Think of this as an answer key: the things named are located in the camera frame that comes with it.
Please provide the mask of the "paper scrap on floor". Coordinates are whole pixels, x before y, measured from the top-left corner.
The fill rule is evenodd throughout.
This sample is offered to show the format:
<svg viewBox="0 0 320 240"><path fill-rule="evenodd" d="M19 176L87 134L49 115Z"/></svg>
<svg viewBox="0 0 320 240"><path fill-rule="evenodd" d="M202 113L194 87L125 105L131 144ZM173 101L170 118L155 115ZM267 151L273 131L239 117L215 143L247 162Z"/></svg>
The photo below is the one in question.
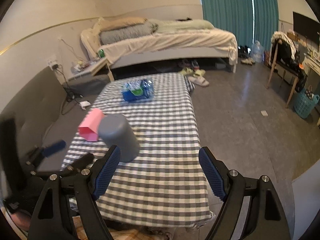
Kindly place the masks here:
<svg viewBox="0 0 320 240"><path fill-rule="evenodd" d="M262 116L268 116L267 111L260 111L260 113L262 114Z"/></svg>

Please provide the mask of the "white wall socket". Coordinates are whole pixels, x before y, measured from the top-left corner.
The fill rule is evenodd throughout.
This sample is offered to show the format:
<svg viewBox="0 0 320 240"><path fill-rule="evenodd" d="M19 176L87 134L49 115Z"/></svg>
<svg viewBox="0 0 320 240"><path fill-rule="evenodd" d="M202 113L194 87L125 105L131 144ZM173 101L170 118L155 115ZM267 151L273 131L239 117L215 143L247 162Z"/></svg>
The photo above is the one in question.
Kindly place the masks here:
<svg viewBox="0 0 320 240"><path fill-rule="evenodd" d="M51 70L55 70L58 65L59 64L58 64L57 57L55 54L48 57L47 66L50 67Z"/></svg>

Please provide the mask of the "white bedside table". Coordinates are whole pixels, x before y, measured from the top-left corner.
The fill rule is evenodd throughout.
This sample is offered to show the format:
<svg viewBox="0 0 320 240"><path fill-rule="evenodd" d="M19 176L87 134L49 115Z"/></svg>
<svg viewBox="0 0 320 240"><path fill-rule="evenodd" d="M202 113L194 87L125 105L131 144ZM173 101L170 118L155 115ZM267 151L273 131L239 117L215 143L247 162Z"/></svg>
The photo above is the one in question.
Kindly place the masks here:
<svg viewBox="0 0 320 240"><path fill-rule="evenodd" d="M69 77L67 79L67 81L71 81L71 80L75 80L78 79L80 77L84 77L84 76L95 76L101 69L106 68L108 70L107 75L110 79L110 81L114 81L114 77L113 74L111 72L111 69L108 65L108 59L107 58L102 58L100 60L98 60L97 62L95 62L94 64L86 67L84 70L77 72L76 74L72 75L71 77Z"/></svg>

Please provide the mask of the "large water jug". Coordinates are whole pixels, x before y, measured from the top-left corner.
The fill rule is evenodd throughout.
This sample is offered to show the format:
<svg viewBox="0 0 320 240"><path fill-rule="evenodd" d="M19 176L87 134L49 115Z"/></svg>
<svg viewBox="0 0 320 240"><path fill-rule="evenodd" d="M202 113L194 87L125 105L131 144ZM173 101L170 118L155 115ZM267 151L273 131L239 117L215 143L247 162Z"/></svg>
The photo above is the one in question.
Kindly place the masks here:
<svg viewBox="0 0 320 240"><path fill-rule="evenodd" d="M264 57L264 47L258 40L253 42L250 56L254 62L262 63Z"/></svg>

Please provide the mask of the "teal laundry basket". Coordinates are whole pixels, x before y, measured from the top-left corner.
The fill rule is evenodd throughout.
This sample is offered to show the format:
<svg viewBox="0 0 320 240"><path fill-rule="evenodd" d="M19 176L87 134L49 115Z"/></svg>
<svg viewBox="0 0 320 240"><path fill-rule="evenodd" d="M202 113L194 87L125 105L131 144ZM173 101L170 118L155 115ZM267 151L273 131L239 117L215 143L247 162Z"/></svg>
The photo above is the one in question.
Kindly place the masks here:
<svg viewBox="0 0 320 240"><path fill-rule="evenodd" d="M312 85L308 88L303 88L294 103L295 112L302 118L306 119L314 107L319 102L319 95L314 94L312 91Z"/></svg>

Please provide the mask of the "white bed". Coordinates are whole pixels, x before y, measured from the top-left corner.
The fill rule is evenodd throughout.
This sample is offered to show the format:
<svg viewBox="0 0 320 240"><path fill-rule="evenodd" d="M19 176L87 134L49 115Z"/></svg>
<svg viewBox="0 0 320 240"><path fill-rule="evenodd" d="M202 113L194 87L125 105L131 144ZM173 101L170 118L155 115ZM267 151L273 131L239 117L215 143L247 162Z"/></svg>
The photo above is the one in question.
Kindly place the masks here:
<svg viewBox="0 0 320 240"><path fill-rule="evenodd" d="M111 69L134 64L170 59L227 58L233 72L238 62L236 36L226 30L184 30L158 33L140 38L122 40L112 44L101 44L101 31L93 27L81 32L80 38L90 59L98 57L103 49Z"/></svg>

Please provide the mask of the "white crumpled tissue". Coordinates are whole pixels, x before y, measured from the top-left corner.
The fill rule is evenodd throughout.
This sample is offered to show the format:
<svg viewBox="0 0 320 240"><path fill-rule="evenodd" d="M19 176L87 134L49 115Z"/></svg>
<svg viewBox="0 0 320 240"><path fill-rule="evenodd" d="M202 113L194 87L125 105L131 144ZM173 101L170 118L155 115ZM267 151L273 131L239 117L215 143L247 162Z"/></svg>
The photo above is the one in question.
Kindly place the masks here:
<svg viewBox="0 0 320 240"><path fill-rule="evenodd" d="M81 109L85 110L87 107L91 105L91 103L89 101L82 101L82 102L79 102L79 105Z"/></svg>

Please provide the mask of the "shoes under bed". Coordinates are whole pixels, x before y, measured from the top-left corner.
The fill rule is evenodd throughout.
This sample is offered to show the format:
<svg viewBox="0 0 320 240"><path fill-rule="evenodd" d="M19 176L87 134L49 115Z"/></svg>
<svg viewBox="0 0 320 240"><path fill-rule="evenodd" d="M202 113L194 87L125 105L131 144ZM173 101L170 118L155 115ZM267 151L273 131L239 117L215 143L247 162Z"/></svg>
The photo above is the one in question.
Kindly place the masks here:
<svg viewBox="0 0 320 240"><path fill-rule="evenodd" d="M188 61L187 59L182 60L182 66L186 68L191 68L193 70L198 70L200 68L196 60Z"/></svg>

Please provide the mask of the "pale green duvet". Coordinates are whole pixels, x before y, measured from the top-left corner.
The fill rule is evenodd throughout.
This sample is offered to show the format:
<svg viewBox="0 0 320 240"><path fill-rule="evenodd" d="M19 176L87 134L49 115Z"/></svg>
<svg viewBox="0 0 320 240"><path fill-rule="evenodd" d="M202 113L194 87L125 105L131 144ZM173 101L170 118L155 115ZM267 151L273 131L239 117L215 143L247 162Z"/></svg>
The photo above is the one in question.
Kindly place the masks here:
<svg viewBox="0 0 320 240"><path fill-rule="evenodd" d="M214 29L214 26L207 20L188 20L188 21L161 21L149 19L150 23L158 25L158 33L168 33L184 30Z"/></svg>

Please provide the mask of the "grey plastic cup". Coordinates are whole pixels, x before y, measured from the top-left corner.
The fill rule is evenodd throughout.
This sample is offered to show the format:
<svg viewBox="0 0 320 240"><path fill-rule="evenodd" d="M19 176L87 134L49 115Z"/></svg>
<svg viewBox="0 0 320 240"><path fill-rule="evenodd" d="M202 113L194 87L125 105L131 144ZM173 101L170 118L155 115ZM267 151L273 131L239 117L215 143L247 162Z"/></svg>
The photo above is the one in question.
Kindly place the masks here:
<svg viewBox="0 0 320 240"><path fill-rule="evenodd" d="M122 114L108 114L100 122L98 135L107 147L120 148L120 161L129 163L138 155L140 144L127 120Z"/></svg>

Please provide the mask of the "black television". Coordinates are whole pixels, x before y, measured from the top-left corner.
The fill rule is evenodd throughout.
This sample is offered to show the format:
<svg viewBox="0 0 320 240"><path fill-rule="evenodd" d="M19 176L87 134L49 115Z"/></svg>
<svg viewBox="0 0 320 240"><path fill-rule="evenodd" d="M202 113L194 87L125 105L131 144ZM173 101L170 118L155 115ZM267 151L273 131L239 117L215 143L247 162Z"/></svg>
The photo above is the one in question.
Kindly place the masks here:
<svg viewBox="0 0 320 240"><path fill-rule="evenodd" d="M293 12L293 31L319 46L320 24L297 12Z"/></svg>

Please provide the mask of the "checkered pillow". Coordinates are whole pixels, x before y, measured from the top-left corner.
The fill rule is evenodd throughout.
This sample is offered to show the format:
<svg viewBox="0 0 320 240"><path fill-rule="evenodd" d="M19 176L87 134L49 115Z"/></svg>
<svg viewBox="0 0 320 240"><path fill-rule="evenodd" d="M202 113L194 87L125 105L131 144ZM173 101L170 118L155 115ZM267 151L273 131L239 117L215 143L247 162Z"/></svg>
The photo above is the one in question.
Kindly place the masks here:
<svg viewBox="0 0 320 240"><path fill-rule="evenodd" d="M152 35L158 29L158 24L146 21L142 24L132 25L116 30L102 31L99 35L101 44L107 45L122 40L140 38Z"/></svg>

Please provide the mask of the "grey white checkered tablecloth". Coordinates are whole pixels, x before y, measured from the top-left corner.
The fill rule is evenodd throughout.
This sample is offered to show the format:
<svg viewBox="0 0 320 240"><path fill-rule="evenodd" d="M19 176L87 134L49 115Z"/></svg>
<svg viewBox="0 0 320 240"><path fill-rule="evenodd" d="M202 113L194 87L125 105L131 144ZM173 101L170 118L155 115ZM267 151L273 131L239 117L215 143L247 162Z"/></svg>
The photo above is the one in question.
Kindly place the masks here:
<svg viewBox="0 0 320 240"><path fill-rule="evenodd" d="M150 75L150 100L126 102L124 80L107 84L93 107L122 114L140 145L139 155L120 163L97 200L106 219L150 227L196 229L214 219L207 180L199 164L200 140L193 104L194 85L178 73Z"/></svg>

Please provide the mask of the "green can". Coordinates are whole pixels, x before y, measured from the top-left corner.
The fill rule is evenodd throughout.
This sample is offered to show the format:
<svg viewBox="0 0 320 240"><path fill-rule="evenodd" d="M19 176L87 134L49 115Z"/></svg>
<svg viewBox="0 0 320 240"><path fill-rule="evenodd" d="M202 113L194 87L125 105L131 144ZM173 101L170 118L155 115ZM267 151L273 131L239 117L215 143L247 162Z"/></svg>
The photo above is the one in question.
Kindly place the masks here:
<svg viewBox="0 0 320 240"><path fill-rule="evenodd" d="M103 49L98 50L98 55L100 58L104 58L105 57L105 53Z"/></svg>

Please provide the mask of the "teal curtain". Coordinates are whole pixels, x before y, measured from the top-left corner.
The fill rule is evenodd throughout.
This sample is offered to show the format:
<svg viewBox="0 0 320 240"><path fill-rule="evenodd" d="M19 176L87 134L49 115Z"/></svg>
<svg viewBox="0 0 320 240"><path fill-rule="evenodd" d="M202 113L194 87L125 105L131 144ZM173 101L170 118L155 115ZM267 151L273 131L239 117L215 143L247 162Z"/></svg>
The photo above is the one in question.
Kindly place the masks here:
<svg viewBox="0 0 320 240"><path fill-rule="evenodd" d="M265 50L271 48L271 37L278 30L279 11L277 0L254 1L254 39Z"/></svg>
<svg viewBox="0 0 320 240"><path fill-rule="evenodd" d="M214 27L230 31L240 46L253 41L252 0L201 0L203 17Z"/></svg>

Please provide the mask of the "beige pillow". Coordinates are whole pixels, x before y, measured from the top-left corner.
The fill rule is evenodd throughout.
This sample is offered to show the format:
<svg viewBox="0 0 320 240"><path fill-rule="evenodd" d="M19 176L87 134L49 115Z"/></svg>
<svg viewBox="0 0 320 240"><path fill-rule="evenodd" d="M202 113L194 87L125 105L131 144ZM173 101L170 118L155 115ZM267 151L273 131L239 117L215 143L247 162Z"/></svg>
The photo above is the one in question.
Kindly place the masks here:
<svg viewBox="0 0 320 240"><path fill-rule="evenodd" d="M133 25L143 24L147 21L143 17L125 17L119 18L117 20L106 20L104 18L99 18L98 22L93 26L94 31L110 31L121 29L125 27L130 27Z"/></svg>

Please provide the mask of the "teal curtain right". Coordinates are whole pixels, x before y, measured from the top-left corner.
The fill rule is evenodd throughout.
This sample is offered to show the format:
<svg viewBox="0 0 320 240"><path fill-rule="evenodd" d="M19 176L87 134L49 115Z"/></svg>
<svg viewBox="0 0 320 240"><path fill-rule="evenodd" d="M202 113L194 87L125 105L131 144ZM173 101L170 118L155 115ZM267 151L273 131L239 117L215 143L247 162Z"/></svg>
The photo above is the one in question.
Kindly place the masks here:
<svg viewBox="0 0 320 240"><path fill-rule="evenodd" d="M271 48L271 37L278 30L279 11L277 0L254 1L254 39L265 50Z"/></svg>

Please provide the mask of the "green slipper right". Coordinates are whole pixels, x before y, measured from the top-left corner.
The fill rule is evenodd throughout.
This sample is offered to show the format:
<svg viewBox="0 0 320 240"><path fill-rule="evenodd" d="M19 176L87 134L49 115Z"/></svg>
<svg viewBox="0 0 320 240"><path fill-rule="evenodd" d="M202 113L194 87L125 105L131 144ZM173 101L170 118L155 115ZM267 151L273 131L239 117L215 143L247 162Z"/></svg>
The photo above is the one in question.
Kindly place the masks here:
<svg viewBox="0 0 320 240"><path fill-rule="evenodd" d="M194 72L194 76L204 76L205 73L206 71L204 69L197 69Z"/></svg>

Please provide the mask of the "white desk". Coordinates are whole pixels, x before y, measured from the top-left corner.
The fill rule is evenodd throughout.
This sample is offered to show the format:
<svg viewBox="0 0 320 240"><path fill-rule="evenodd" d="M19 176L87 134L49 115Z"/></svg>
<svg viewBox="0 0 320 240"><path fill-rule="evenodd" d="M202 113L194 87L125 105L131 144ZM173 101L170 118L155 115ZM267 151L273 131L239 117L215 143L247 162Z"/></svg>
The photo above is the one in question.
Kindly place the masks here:
<svg viewBox="0 0 320 240"><path fill-rule="evenodd" d="M312 86L312 91L319 95L319 62L307 53L304 53L304 70L307 74L306 86Z"/></svg>

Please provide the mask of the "white sneakers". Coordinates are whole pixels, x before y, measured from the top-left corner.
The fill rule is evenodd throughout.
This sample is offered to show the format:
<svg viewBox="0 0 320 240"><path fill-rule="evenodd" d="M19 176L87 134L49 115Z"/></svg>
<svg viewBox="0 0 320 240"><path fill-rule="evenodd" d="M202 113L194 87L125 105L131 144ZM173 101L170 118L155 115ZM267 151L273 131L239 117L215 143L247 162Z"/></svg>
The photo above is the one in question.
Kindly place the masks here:
<svg viewBox="0 0 320 240"><path fill-rule="evenodd" d="M252 66L253 64L255 64L255 61L251 57L249 57L246 59L242 59L241 63Z"/></svg>

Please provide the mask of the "teal curtain left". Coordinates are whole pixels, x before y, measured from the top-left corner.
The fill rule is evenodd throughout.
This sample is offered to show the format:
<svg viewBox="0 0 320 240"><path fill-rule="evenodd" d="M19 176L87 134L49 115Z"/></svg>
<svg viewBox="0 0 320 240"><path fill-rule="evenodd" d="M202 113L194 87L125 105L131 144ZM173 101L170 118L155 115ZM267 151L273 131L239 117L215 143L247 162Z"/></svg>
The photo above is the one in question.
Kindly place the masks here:
<svg viewBox="0 0 320 240"><path fill-rule="evenodd" d="M240 46L253 41L252 0L201 0L203 17L214 27L230 31Z"/></svg>

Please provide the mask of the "wooden chair with clothes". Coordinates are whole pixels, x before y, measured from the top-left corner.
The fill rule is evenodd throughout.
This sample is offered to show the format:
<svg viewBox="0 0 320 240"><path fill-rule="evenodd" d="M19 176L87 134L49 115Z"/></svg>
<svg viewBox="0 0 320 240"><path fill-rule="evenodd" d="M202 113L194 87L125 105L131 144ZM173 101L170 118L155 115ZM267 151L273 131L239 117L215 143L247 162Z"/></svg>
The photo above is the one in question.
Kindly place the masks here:
<svg viewBox="0 0 320 240"><path fill-rule="evenodd" d="M276 66L289 72L293 76L293 85L286 102L289 106L294 92L301 92L305 87L307 74L304 67L300 67L299 51L294 42L282 31L275 31L271 37L271 49L268 65L271 67L266 88L269 88Z"/></svg>

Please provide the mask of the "pink plastic cup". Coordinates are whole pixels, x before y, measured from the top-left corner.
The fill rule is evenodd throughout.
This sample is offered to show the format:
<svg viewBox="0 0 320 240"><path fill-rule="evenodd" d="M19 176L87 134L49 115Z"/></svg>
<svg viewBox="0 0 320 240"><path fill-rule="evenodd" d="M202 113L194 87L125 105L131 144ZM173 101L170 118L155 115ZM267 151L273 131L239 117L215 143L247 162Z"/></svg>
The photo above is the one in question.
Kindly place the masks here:
<svg viewBox="0 0 320 240"><path fill-rule="evenodd" d="M98 128L104 117L105 115L102 110L98 108L90 110L78 126L78 133L80 137L89 142L98 141Z"/></svg>

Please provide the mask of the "grey sofa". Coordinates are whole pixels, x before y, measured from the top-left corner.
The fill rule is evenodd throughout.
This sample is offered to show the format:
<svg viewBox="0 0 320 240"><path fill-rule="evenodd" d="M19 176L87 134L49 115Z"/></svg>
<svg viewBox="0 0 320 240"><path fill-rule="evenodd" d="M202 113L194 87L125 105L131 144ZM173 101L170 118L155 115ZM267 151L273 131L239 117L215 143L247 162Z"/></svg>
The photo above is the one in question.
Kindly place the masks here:
<svg viewBox="0 0 320 240"><path fill-rule="evenodd" d="M93 103L109 82L107 75L88 75L72 80L69 87L82 98L67 102L66 85L57 80L49 67L40 71L3 110L3 113L15 116L19 157L35 146L49 146L59 140L69 146L88 112L78 103Z"/></svg>

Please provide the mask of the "white slipper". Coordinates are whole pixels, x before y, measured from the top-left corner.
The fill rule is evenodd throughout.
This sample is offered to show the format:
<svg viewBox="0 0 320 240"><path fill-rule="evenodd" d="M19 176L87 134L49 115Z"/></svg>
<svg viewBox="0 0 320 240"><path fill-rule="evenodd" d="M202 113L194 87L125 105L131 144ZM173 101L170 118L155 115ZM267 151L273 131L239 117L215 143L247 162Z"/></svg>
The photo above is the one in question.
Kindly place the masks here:
<svg viewBox="0 0 320 240"><path fill-rule="evenodd" d="M188 80L191 83L198 85L200 87L208 87L209 86L209 82L202 76L189 76Z"/></svg>

